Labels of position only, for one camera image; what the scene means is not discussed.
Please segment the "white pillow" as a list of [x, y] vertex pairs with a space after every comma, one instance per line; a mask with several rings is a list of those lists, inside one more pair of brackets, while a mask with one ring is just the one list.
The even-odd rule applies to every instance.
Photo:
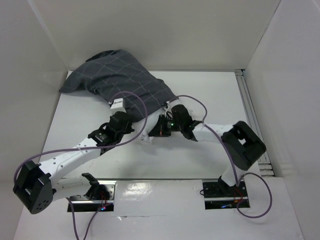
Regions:
[[193, 117], [193, 110], [188, 107], [187, 105], [183, 104], [183, 102], [178, 98], [176, 100], [173, 100], [171, 102], [167, 102], [168, 103], [168, 107], [162, 107], [160, 109], [158, 109], [157, 111], [151, 113], [148, 117], [147, 117], [147, 122], [146, 125], [142, 131], [142, 133], [139, 135], [138, 139], [141, 140], [144, 143], [148, 143], [151, 144], [153, 137], [149, 136], [150, 131], [156, 126], [159, 116], [160, 115], [164, 115], [167, 112], [171, 112], [172, 108], [176, 105], [184, 105], [188, 111], [188, 113]]

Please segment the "dark grey checked pillowcase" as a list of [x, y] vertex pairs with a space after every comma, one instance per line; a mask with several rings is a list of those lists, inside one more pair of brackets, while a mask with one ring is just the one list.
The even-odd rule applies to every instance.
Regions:
[[105, 101], [124, 100], [125, 111], [136, 123], [177, 96], [126, 50], [107, 50], [87, 59], [65, 80], [60, 93], [86, 90]]

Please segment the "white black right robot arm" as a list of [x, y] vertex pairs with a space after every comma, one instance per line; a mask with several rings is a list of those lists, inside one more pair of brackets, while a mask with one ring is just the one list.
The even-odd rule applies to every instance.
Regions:
[[193, 119], [182, 104], [172, 107], [169, 113], [160, 114], [148, 135], [169, 137], [172, 132], [180, 132], [194, 142], [221, 144], [230, 161], [230, 166], [218, 179], [218, 190], [223, 196], [230, 196], [235, 191], [243, 176], [267, 150], [246, 122], [208, 124]]

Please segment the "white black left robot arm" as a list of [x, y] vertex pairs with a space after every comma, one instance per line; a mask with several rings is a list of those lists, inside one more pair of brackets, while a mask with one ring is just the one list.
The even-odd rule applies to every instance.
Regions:
[[14, 183], [13, 192], [31, 214], [45, 210], [51, 202], [71, 196], [96, 200], [107, 191], [90, 173], [69, 178], [67, 174], [114, 149], [124, 135], [133, 132], [126, 112], [118, 111], [71, 150], [40, 163], [24, 163]]

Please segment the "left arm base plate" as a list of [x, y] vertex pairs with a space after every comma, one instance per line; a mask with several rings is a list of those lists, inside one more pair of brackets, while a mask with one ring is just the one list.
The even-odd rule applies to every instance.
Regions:
[[75, 213], [94, 213], [114, 211], [114, 198], [116, 191], [115, 180], [99, 179], [99, 188], [94, 196], [74, 195], [70, 197]]

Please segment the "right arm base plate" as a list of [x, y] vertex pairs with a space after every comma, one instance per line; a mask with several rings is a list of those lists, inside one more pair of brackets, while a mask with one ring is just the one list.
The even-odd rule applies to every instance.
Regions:
[[206, 210], [236, 209], [237, 204], [239, 208], [250, 208], [244, 181], [241, 181], [239, 186], [229, 187], [217, 179], [204, 180], [199, 193], [204, 197]]

